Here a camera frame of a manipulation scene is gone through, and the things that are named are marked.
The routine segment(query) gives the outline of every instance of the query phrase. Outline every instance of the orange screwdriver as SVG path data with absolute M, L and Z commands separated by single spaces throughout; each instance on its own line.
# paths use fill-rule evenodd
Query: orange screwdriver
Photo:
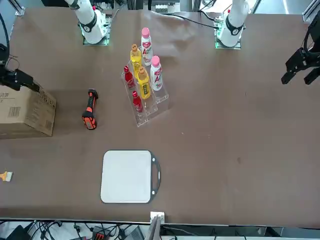
M 88 94 L 88 105 L 86 107 L 86 110 L 82 114 L 82 120 L 87 129 L 94 130 L 97 127 L 97 120 L 94 115 L 94 107 L 96 104 L 96 100 L 98 99 L 98 93 L 95 89 L 89 89 Z

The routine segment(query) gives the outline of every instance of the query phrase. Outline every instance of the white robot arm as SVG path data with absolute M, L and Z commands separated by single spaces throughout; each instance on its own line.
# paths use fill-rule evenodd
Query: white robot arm
M 93 10 L 90 0 L 65 1 L 74 10 L 88 43 L 97 44 L 107 35 L 106 15 L 97 9 Z
M 226 47 L 233 47 L 237 44 L 247 15 L 249 13 L 247 0 L 233 0 L 229 15 L 226 17 L 221 34 L 218 37 Z

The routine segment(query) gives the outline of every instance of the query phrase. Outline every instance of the yellow bottle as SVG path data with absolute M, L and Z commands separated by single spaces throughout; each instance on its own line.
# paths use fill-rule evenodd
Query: yellow bottle
M 139 68 L 142 66 L 142 54 L 136 44 L 132 44 L 130 52 L 130 60 L 133 65 L 134 76 L 137 79 Z
M 151 92 L 150 92 L 151 89 L 149 85 L 149 76 L 144 66 L 141 66 L 139 68 L 138 83 L 139 83 L 141 98 L 143 99 L 149 98 L 151 95 Z

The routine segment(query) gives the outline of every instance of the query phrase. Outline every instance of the acrylic bottle rack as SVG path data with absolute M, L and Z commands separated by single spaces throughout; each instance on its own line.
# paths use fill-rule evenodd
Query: acrylic bottle rack
M 127 66 L 129 67 L 129 71 L 133 75 L 135 87 L 128 88 L 128 85 L 125 80 L 125 73 L 124 72 L 122 72 L 122 74 L 121 74 L 121 79 L 125 85 L 125 89 L 126 89 L 126 92 L 127 92 L 128 98 L 129 98 L 129 104 L 131 105 L 131 109 L 132 109 L 132 112 L 134 115 L 136 125 L 138 127 L 140 127 L 141 125 L 145 124 L 150 119 L 157 116 L 158 114 L 168 110 L 168 108 L 169 108 L 169 95 L 168 95 L 168 92 L 165 88 L 165 83 L 164 83 L 166 79 L 164 78 L 162 88 L 158 91 L 154 91 L 152 89 L 151 82 L 149 81 L 151 95 L 147 99 L 142 99 L 140 91 L 139 91 L 138 80 L 135 77 L 134 66 L 133 66 L 131 60 L 128 62 Z M 145 67 L 145 69 L 149 75 L 149 78 L 150 78 L 151 66 L 144 65 L 144 67 Z M 141 98 L 142 107 L 143 107 L 142 112 L 138 112 L 133 104 L 133 96 L 132 96 L 133 91 L 136 91 L 138 93 L 139 97 Z

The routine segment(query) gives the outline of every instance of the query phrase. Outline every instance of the brown table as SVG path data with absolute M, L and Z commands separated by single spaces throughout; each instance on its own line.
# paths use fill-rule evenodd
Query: brown table
M 109 47 L 83 46 L 77 22 L 48 7 L 14 25 L 11 54 L 58 106 L 53 137 L 0 141 L 0 169 L 14 172 L 0 184 L 0 217 L 148 222 L 161 211 L 169 223 L 320 227 L 320 85 L 305 85 L 306 72 L 280 80 L 305 34 L 301 16 L 248 16 L 242 50 L 216 50 L 211 28 L 154 12 L 118 12 Z M 120 74 L 142 27 L 170 109 L 137 128 Z M 99 93 L 94 131 L 81 120 L 88 88 Z M 150 204 L 102 203 L 109 149 L 157 156 Z

